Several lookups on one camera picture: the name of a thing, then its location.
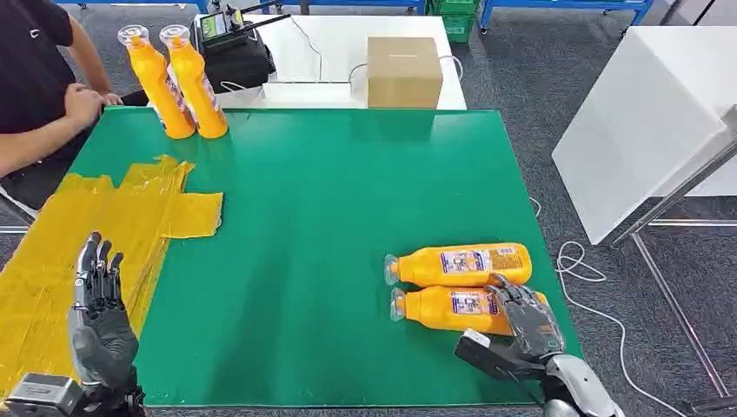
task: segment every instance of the green mat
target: green mat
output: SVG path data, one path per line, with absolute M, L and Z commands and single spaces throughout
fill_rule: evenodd
M 520 242 L 568 352 L 581 347 L 498 112 L 233 110 L 215 141 L 151 109 L 105 112 L 72 171 L 169 154 L 224 191 L 212 238 L 171 242 L 136 359 L 151 405 L 529 403 L 453 354 L 459 334 L 392 322 L 383 257 Z

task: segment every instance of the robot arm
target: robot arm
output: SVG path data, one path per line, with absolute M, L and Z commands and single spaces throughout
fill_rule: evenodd
M 123 254 L 93 233 L 77 258 L 74 301 L 67 315 L 70 377 L 26 374 L 6 398 L 15 415 L 29 417 L 139 417 L 147 415 L 133 360 L 138 339 L 130 328 L 120 286 Z
M 562 334 L 550 307 L 529 288 L 496 278 L 489 289 L 503 306 L 513 341 L 492 341 L 468 329 L 455 354 L 497 380 L 538 380 L 544 399 L 528 394 L 545 417 L 624 417 L 591 367 L 562 352 Z

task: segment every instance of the yellow plastic bottle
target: yellow plastic bottle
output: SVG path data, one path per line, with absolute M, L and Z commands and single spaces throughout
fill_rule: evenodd
M 545 295 L 536 293 L 548 303 Z M 392 289 L 390 316 L 393 321 L 403 318 L 419 321 L 428 328 L 477 332 L 511 336 L 507 317 L 496 295 L 482 288 L 428 287 L 414 293 Z
M 205 60 L 189 44 L 189 29 L 181 24 L 171 24 L 162 29 L 159 38 L 169 48 L 171 68 L 184 99 L 195 113 L 200 136 L 216 139 L 225 135 L 228 122 L 205 75 Z
M 140 24 L 124 26 L 117 39 L 128 50 L 130 66 L 151 100 L 166 135 L 184 139 L 195 133 L 195 119 L 184 105 L 182 92 L 166 72 L 166 59 L 151 46 L 149 30 Z
M 527 248 L 519 243 L 422 248 L 412 255 L 384 258 L 384 278 L 388 285 L 398 281 L 420 287 L 445 285 L 482 287 L 494 283 L 493 273 L 523 285 L 532 276 Z

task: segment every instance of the white table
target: white table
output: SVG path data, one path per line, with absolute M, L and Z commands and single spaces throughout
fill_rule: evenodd
M 270 17 L 273 16 L 244 15 L 244 20 L 261 22 Z M 368 86 L 365 67 L 355 71 L 352 85 L 348 84 L 348 76 L 356 65 L 366 62 L 369 36 L 432 37 L 438 56 L 452 55 L 440 17 L 294 16 L 294 19 L 322 54 L 322 78 L 319 77 L 319 57 L 309 48 L 307 39 L 294 23 L 285 19 L 258 29 L 276 65 L 276 75 L 269 81 L 303 84 L 276 85 L 264 92 L 249 89 L 221 94 L 219 99 L 223 107 L 365 108 Z M 443 83 L 437 108 L 465 110 L 466 100 L 453 59 L 442 59 L 441 68 Z M 306 85 L 315 81 L 339 84 Z
M 553 151 L 588 239 L 601 242 L 731 140 L 737 27 L 632 27 Z M 688 195 L 737 195 L 737 159 Z

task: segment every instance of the clear bottle cap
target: clear bottle cap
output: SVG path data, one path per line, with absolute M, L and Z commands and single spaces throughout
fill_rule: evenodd
M 389 254 L 384 256 L 384 281 L 387 285 L 394 285 L 399 281 L 399 260 Z
M 189 29 L 181 24 L 170 24 L 159 33 L 159 39 L 169 48 L 181 48 L 189 44 Z
M 149 42 L 149 30 L 140 24 L 129 24 L 117 32 L 117 40 L 126 47 L 137 48 Z
M 392 289 L 389 317 L 391 317 L 392 321 L 399 321 L 407 316 L 404 310 L 404 291 L 399 288 Z

